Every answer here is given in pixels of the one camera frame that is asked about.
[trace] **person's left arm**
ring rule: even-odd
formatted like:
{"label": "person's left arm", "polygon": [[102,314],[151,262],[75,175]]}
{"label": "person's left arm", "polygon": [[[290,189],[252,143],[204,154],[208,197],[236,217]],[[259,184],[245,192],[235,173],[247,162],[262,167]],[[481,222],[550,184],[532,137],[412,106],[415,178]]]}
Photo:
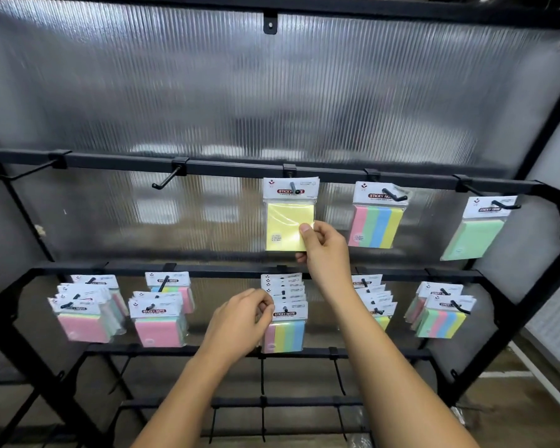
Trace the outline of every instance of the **person's left arm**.
{"label": "person's left arm", "polygon": [[[255,323],[257,308],[263,314]],[[219,307],[201,347],[132,448],[192,448],[217,386],[263,337],[273,309],[272,298],[262,289],[247,289]]]}

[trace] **person's left hand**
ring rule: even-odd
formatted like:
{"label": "person's left hand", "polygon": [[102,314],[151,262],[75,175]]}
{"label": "person's left hand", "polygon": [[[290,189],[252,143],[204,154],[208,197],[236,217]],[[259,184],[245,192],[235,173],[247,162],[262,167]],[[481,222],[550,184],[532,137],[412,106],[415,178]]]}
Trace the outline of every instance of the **person's left hand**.
{"label": "person's left hand", "polygon": [[[257,308],[263,314],[255,323]],[[235,295],[214,311],[199,352],[211,354],[230,367],[263,338],[273,311],[273,300],[263,289],[247,289]]]}

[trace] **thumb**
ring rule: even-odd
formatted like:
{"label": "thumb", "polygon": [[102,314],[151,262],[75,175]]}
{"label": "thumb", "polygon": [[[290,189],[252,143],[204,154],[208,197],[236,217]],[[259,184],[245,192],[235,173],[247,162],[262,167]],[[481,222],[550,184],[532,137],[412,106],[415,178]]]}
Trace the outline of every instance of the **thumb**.
{"label": "thumb", "polygon": [[312,251],[314,248],[321,247],[320,240],[310,225],[303,223],[299,226],[299,231],[301,232],[307,251]]}
{"label": "thumb", "polygon": [[265,308],[258,322],[255,324],[255,329],[257,331],[258,338],[263,337],[269,325],[272,323],[273,313],[274,313],[274,304],[272,303],[271,305],[268,305]]}

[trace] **hand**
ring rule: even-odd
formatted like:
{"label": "hand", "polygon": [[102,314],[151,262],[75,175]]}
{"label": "hand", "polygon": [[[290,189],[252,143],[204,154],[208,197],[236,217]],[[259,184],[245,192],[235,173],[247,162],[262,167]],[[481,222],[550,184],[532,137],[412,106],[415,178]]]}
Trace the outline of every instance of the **hand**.
{"label": "hand", "polygon": [[[255,323],[257,308],[262,312]],[[199,353],[211,356],[226,368],[248,354],[272,322],[274,302],[263,289],[247,289],[214,311]]]}
{"label": "hand", "polygon": [[299,226],[307,253],[297,253],[297,262],[307,262],[311,278],[330,301],[353,288],[349,247],[344,237],[328,223],[315,221],[314,228]]}

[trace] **forearm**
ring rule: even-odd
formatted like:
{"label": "forearm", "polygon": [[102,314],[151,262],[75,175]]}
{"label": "forearm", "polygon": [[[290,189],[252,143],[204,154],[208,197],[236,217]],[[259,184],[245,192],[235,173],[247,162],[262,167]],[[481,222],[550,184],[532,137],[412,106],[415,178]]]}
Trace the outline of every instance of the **forearm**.
{"label": "forearm", "polygon": [[191,448],[196,445],[202,420],[227,366],[198,352],[135,440],[132,448]]}
{"label": "forearm", "polygon": [[358,377],[374,434],[387,448],[477,448],[419,377],[352,287],[328,295]]}

